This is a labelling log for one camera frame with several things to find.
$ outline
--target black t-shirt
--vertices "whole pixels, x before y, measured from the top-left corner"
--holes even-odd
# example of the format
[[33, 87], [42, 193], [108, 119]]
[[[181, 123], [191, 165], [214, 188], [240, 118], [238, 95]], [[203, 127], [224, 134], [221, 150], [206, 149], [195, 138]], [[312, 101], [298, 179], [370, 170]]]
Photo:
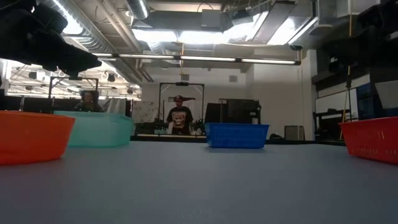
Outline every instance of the black t-shirt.
[[173, 134], [190, 134], [189, 123], [193, 121], [193, 118], [191, 111], [186, 106], [171, 109], [167, 121], [174, 122]]

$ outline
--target gray table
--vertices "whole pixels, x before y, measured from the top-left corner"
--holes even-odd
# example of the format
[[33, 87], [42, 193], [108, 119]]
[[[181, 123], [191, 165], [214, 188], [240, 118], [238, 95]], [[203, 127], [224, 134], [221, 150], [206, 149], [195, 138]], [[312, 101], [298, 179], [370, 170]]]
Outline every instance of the gray table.
[[398, 167], [345, 147], [132, 142], [0, 167], [0, 222], [398, 223]]

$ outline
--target person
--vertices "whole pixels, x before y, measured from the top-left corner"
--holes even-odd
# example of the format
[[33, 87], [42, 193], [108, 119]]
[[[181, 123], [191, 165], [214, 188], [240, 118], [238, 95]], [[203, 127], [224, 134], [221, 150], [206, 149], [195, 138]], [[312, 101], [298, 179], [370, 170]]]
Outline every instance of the person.
[[104, 112], [98, 104], [98, 93], [95, 91], [84, 91], [81, 94], [81, 102], [75, 106], [75, 111]]
[[172, 134], [190, 134], [189, 124], [193, 121], [192, 113], [189, 108], [182, 105], [183, 97], [174, 97], [176, 107], [170, 110], [167, 122], [174, 122]]

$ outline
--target plastic basket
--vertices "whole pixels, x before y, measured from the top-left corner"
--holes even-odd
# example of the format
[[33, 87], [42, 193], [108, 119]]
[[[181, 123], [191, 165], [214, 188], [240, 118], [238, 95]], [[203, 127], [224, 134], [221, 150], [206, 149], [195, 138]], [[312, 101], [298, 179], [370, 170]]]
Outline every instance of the plastic basket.
[[54, 111], [76, 119], [69, 147], [116, 147], [130, 143], [132, 118], [121, 114]]
[[74, 121], [66, 116], [0, 111], [0, 165], [61, 158]]
[[205, 124], [207, 143], [214, 148], [263, 148], [268, 127], [264, 124]]
[[398, 164], [398, 117], [340, 124], [348, 153]]

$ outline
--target orange basket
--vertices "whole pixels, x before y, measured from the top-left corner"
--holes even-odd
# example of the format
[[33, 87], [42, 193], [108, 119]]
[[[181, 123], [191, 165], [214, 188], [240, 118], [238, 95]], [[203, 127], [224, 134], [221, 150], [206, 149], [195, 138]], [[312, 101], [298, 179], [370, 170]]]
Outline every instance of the orange basket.
[[398, 117], [341, 123], [352, 156], [398, 164]]
[[61, 158], [74, 122], [66, 116], [0, 111], [0, 165]]

